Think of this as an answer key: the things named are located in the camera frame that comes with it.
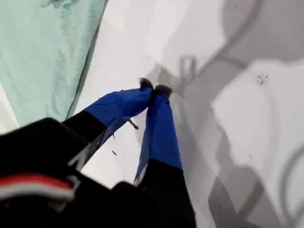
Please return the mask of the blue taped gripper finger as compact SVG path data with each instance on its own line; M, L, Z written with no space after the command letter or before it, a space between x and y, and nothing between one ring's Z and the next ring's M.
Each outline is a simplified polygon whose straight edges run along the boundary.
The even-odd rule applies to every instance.
M146 79L140 79L140 87L129 90L111 92L99 98L84 110L66 119L63 125L70 129L76 139L65 143L61 156L71 159L76 156L81 148L79 145L92 143L92 156L106 140L111 137L132 117L142 113L152 101L153 85Z
M146 115L134 183L155 203L154 219L194 221L169 98L172 89L157 85Z

